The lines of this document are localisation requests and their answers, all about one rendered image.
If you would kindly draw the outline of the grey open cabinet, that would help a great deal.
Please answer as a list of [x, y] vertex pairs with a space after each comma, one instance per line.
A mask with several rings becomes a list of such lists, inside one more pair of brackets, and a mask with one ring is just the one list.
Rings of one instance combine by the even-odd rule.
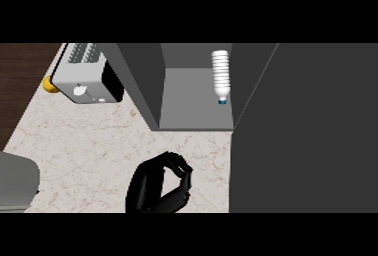
[[[275, 43], [103, 43], [100, 48], [154, 131], [231, 131]], [[216, 94], [212, 53], [230, 53], [231, 92]]]

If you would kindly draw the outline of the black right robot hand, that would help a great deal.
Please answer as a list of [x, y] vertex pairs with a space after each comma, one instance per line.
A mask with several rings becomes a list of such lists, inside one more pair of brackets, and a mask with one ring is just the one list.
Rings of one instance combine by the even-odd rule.
[[[165, 174], [169, 168], [181, 179], [179, 186], [163, 193]], [[144, 161], [135, 171], [128, 195], [128, 213], [176, 213], [191, 198], [193, 167], [184, 156], [175, 152], [165, 152], [153, 159]]]

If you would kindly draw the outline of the white plastic water bottle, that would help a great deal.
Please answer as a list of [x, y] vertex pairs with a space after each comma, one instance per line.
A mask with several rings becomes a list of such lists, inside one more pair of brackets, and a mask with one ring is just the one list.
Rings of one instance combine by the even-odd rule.
[[219, 97], [219, 103], [227, 104], [231, 93], [230, 52], [227, 50], [218, 50], [212, 53], [212, 64], [215, 93]]

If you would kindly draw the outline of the yellow round object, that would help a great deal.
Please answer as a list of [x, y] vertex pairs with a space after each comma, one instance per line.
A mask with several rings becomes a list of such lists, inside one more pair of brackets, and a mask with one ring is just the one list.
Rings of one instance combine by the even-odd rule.
[[52, 84], [52, 81], [51, 81], [51, 77], [49, 77], [49, 76], [45, 77], [43, 82], [42, 82], [42, 86], [43, 86], [43, 89], [45, 89], [49, 93], [58, 93], [58, 92], [60, 92], [58, 87]]

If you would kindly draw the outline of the silver toaster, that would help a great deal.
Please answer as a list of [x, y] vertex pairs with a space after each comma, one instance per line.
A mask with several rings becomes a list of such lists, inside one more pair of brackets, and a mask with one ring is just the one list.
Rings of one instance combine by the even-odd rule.
[[67, 43], [51, 81], [76, 104], [119, 103], [125, 86], [97, 43]]

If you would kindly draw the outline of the dark grey cabinet door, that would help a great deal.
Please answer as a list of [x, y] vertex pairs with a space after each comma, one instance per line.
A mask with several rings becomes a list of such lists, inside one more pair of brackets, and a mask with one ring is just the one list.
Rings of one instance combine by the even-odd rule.
[[378, 44], [278, 46], [232, 135], [230, 205], [378, 211]]

